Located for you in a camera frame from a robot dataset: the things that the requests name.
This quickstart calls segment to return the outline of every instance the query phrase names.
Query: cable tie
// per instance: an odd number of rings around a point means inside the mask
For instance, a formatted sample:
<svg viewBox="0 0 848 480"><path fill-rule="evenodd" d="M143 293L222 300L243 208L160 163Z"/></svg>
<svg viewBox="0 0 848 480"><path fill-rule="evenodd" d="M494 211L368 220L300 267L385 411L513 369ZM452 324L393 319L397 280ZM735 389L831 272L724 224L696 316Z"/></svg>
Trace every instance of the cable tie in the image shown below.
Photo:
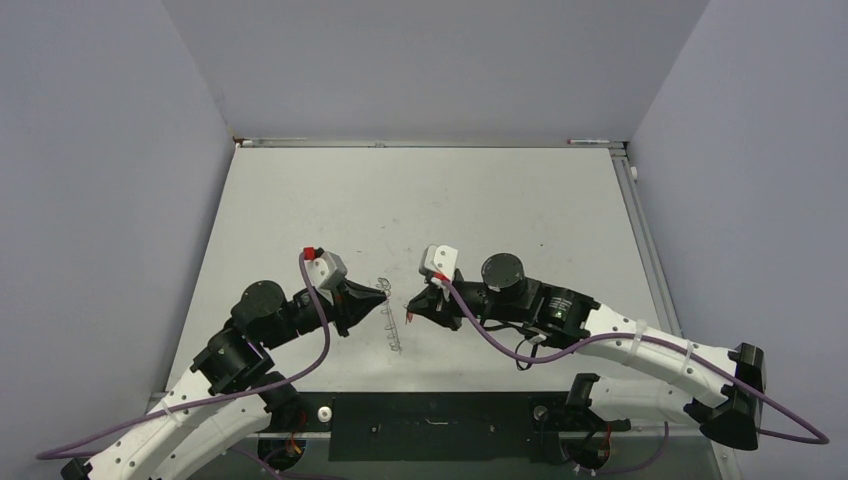
<svg viewBox="0 0 848 480"><path fill-rule="evenodd" d="M636 357L636 351L639 350L639 346L642 344L642 334L648 329L648 322L645 320L636 320L636 336L633 337L632 343L630 344L630 351L627 352L627 357L621 362L625 367L629 367L630 363Z"/></svg>
<svg viewBox="0 0 848 480"><path fill-rule="evenodd" d="M686 372L686 367L689 366L689 361L692 359L692 351L695 349L695 344L692 343L691 340L686 340L686 355L683 357L683 363L680 364L680 370L677 371L677 375L672 379L672 381L668 382L671 385L675 385L680 378L683 377L683 374Z"/></svg>
<svg viewBox="0 0 848 480"><path fill-rule="evenodd" d="M168 408L168 402L164 398L162 399L161 402L159 402L159 404L162 406L162 410L165 411L165 415L167 415L168 418L170 418L171 420L174 421L174 423L177 424L177 428L180 428L180 427L183 426L183 421L180 419L180 416L175 415L174 412L172 412L171 409Z"/></svg>

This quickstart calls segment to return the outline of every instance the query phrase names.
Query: screw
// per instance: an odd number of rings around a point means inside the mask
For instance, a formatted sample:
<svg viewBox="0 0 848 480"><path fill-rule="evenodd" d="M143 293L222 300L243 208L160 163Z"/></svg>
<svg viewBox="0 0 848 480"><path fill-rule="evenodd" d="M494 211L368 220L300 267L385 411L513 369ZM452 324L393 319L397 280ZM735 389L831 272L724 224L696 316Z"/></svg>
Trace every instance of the screw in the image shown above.
<svg viewBox="0 0 848 480"><path fill-rule="evenodd" d="M544 405L539 405L533 409L533 418L542 420L548 416L548 409Z"/></svg>
<svg viewBox="0 0 848 480"><path fill-rule="evenodd" d="M318 420L321 423L327 423L333 418L333 410L330 407L321 407L318 409Z"/></svg>

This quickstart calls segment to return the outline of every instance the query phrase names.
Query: white arm segment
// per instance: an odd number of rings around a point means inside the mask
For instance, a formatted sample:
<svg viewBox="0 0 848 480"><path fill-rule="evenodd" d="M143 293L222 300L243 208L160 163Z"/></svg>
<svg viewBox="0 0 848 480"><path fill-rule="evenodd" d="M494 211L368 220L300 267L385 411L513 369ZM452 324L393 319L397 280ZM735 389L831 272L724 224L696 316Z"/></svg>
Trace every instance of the white arm segment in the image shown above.
<svg viewBox="0 0 848 480"><path fill-rule="evenodd" d="M583 328L592 335L602 333L637 334L641 331L644 336L659 338L684 349L691 348L693 353L706 358L730 375L736 373L736 363L727 356L731 350L692 343L655 328L647 327L644 322L626 318L603 304L600 309L592 310L589 313L589 318ZM602 340L586 345L578 352L606 358L636 369L679 388L708 407L715 408L727 400L727 397L721 393L722 387L727 384L727 381L722 377L700 364L690 361L686 358L686 355L681 353L647 341L636 342L637 345L634 347L634 342L635 340L626 339Z"/></svg>
<svg viewBox="0 0 848 480"><path fill-rule="evenodd" d="M264 430L270 423L271 414L265 411L265 402L259 395L239 398L203 422L162 462L152 478L185 480L236 442Z"/></svg>
<svg viewBox="0 0 848 480"><path fill-rule="evenodd" d="M683 406L692 396L659 380L603 378L592 386L589 409L601 420L648 420L697 427Z"/></svg>
<svg viewBox="0 0 848 480"><path fill-rule="evenodd" d="M174 389L151 412L172 405L209 398L210 383L200 371L186 369ZM171 411L154 420L136 425L117 442L89 460L91 480L148 480L186 437L227 402Z"/></svg>

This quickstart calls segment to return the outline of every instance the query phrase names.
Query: marker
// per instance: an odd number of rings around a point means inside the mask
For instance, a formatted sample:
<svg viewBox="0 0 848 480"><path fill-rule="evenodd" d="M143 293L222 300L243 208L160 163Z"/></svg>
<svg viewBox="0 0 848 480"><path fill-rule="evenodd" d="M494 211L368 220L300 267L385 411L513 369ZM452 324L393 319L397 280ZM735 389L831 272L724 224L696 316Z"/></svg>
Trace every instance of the marker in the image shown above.
<svg viewBox="0 0 848 480"><path fill-rule="evenodd" d="M567 143L569 145L606 145L612 142L601 138L581 138L577 140L569 140Z"/></svg>

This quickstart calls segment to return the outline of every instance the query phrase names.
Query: black joint actuator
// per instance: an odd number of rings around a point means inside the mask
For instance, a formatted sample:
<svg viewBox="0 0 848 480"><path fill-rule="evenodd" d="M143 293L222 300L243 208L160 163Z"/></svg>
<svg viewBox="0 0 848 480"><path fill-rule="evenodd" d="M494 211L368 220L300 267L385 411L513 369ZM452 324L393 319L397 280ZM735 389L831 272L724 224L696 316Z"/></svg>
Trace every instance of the black joint actuator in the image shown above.
<svg viewBox="0 0 848 480"><path fill-rule="evenodd" d="M62 480L89 480L88 474L90 472L91 465L86 465L86 460L74 458L62 467Z"/></svg>
<svg viewBox="0 0 848 480"><path fill-rule="evenodd" d="M212 384L210 395L247 390L274 366L261 345L254 345L233 327L225 327L209 339L191 365Z"/></svg>
<svg viewBox="0 0 848 480"><path fill-rule="evenodd" d="M280 372L269 372L252 388L264 387L285 380ZM295 426L297 414L302 410L300 393L294 385L287 384L259 394L265 402L265 411L271 414L271 428L285 429Z"/></svg>
<svg viewBox="0 0 848 480"><path fill-rule="evenodd" d="M271 280L261 280L247 287L230 315L233 326L242 335L269 349L300 335L283 289Z"/></svg>
<svg viewBox="0 0 848 480"><path fill-rule="evenodd" d="M459 269L453 286L474 316L481 322L496 320L521 324L525 338L542 335L543 347L567 348L589 337L585 324L600 303L592 297L556 285L528 278L521 260L510 253L489 257L481 268L482 282L466 282ZM430 282L407 304L407 313L458 330L465 313L453 298L445 298L441 288Z"/></svg>

